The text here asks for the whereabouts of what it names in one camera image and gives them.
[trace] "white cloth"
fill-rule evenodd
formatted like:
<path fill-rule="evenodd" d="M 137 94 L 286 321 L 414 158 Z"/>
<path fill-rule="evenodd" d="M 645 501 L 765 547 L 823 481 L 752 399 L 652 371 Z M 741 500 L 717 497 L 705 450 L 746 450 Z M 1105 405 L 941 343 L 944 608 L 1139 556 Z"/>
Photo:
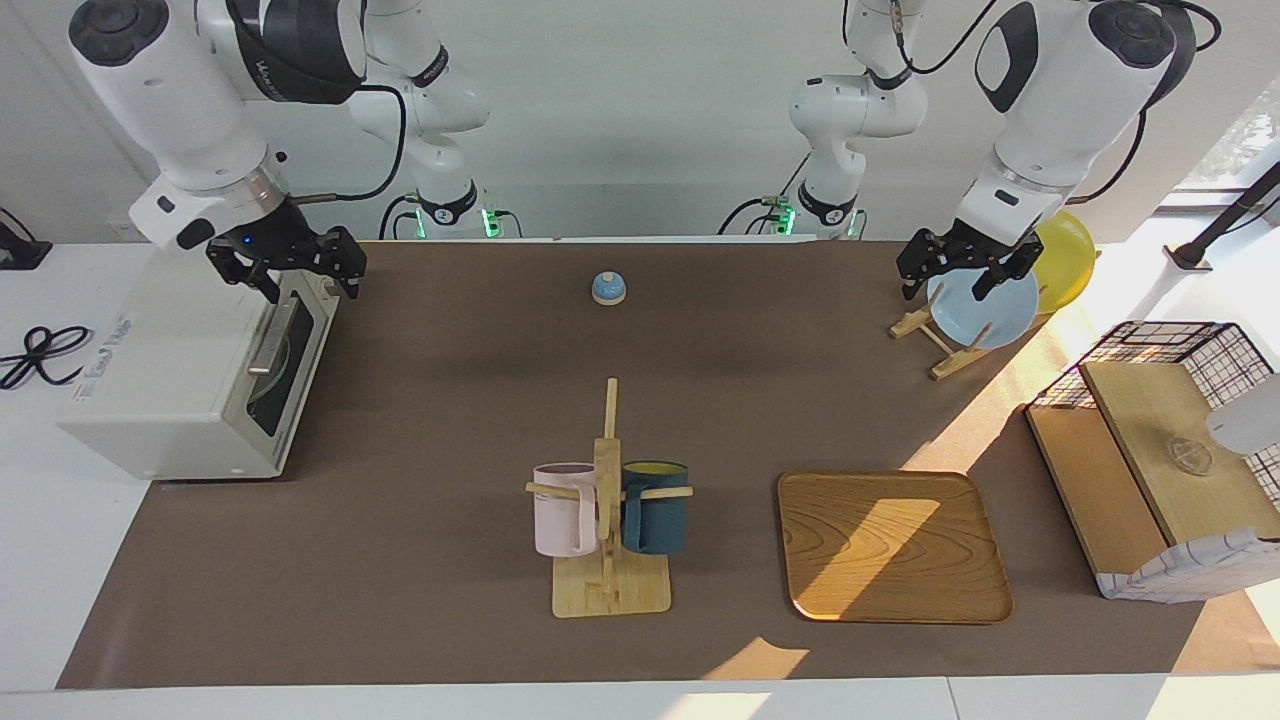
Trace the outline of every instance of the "white cloth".
<path fill-rule="evenodd" d="M 1253 528 L 1208 536 L 1161 552 L 1137 573 L 1100 573 L 1108 600 L 1196 602 L 1280 578 L 1280 539 L 1262 539 Z"/>

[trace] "mug handle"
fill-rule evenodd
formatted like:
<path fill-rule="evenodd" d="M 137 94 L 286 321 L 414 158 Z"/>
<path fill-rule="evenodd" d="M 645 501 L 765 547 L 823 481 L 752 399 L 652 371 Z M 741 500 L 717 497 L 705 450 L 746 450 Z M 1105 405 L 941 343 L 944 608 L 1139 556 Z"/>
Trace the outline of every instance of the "mug handle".
<path fill-rule="evenodd" d="M 576 486 L 577 488 L 577 542 L 573 543 L 575 552 L 588 552 L 595 548 L 595 488 L 591 486 Z"/>
<path fill-rule="evenodd" d="M 627 536 L 636 538 L 636 551 L 644 552 L 644 541 L 640 534 L 640 514 L 641 505 L 644 501 L 640 500 L 640 493 L 645 489 L 641 484 L 635 484 L 627 488 L 627 523 L 623 532 Z"/>

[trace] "oven door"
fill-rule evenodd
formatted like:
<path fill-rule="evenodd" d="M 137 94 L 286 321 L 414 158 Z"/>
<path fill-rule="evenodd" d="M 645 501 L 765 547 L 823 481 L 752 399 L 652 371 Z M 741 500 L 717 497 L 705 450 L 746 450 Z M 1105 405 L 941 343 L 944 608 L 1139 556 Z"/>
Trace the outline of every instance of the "oven door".
<path fill-rule="evenodd" d="M 280 302 L 266 318 L 230 407 L 237 430 L 269 459 L 284 461 L 306 404 L 338 299 L 300 270 L 280 275 Z"/>

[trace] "mug rack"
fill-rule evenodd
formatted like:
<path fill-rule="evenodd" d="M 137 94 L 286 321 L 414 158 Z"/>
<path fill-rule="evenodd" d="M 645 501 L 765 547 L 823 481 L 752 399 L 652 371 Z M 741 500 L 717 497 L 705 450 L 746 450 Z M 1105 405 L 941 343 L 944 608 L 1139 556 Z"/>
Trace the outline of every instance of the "mug rack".
<path fill-rule="evenodd" d="M 595 439 L 596 534 L 599 548 L 580 557 L 556 557 L 552 614 L 561 619 L 641 615 L 671 610 L 671 571 L 664 555 L 640 555 L 622 547 L 622 441 L 617 438 L 618 380 L 609 378 L 604 436 Z M 539 483 L 525 491 L 577 500 L 577 492 Z M 690 497 L 691 487 L 650 488 L 641 500 Z"/>
<path fill-rule="evenodd" d="M 937 302 L 938 296 L 942 293 L 942 288 L 945 287 L 946 283 L 938 283 L 938 287 L 934 288 L 933 293 L 929 296 L 929 300 L 924 304 L 923 307 L 911 313 L 906 313 L 905 315 L 902 315 L 901 320 L 895 323 L 888 329 L 888 337 L 893 340 L 902 340 L 904 337 L 919 331 L 920 334 L 933 341 L 933 345 L 941 347 L 942 352 L 946 352 L 947 356 L 941 363 L 938 363 L 933 368 L 929 368 L 929 377 L 933 378 L 934 380 L 943 380 L 946 378 L 950 378 L 951 375 L 959 373 L 960 370 L 964 370 L 969 365 L 973 365 L 978 360 L 982 360 L 988 354 L 991 354 L 991 350 L 984 350 L 978 346 L 982 345 L 982 341 L 987 340 L 987 336 L 995 327 L 992 323 L 987 323 L 978 332 L 978 337 L 973 338 L 973 342 L 959 350 L 954 348 L 950 342 L 943 340 L 942 334 L 933 332 L 933 328 L 929 327 L 929 323 L 933 322 L 933 304 Z M 1037 314 L 1036 320 L 1032 323 L 1032 327 L 1028 328 L 1027 332 L 1030 332 L 1047 323 L 1052 313 Z"/>

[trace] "dark green mug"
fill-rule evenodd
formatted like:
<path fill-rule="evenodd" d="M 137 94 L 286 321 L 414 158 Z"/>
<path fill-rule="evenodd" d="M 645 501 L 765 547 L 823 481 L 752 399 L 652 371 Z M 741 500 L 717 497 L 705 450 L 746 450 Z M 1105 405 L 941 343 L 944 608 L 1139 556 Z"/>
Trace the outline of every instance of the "dark green mug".
<path fill-rule="evenodd" d="M 673 555 L 685 547 L 689 498 L 640 500 L 653 488 L 689 484 L 689 468 L 680 462 L 641 460 L 622 466 L 622 547 L 641 555 Z"/>

